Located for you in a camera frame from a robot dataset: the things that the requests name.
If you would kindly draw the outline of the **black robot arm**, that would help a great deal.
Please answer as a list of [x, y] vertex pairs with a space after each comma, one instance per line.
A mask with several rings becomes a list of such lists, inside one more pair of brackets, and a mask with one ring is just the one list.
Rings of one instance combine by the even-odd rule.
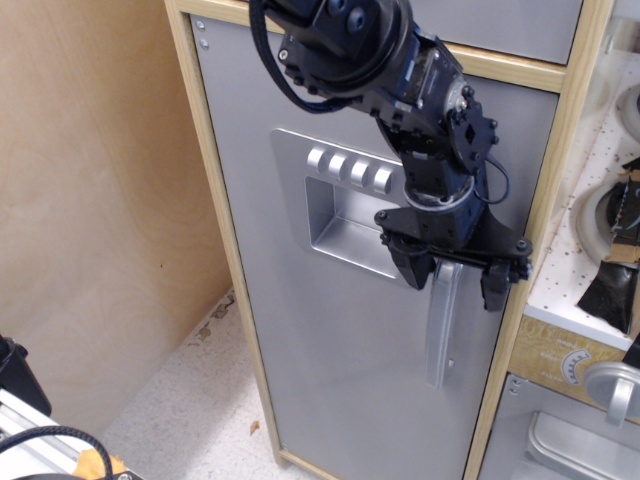
[[486, 169], [497, 124], [461, 64], [423, 34], [406, 1], [253, 1], [258, 55], [299, 108], [371, 116], [400, 158], [407, 203], [375, 215], [406, 282], [425, 286], [440, 260], [482, 272], [487, 310], [532, 271], [532, 243], [491, 213]]

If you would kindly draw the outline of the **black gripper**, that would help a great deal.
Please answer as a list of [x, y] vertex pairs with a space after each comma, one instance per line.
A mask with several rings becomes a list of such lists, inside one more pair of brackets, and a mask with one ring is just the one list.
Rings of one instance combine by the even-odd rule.
[[382, 243], [406, 281], [422, 290], [437, 259], [485, 268], [481, 277], [484, 308], [501, 311], [519, 273], [532, 269], [532, 243], [494, 217], [472, 192], [445, 205], [381, 210], [374, 217]]

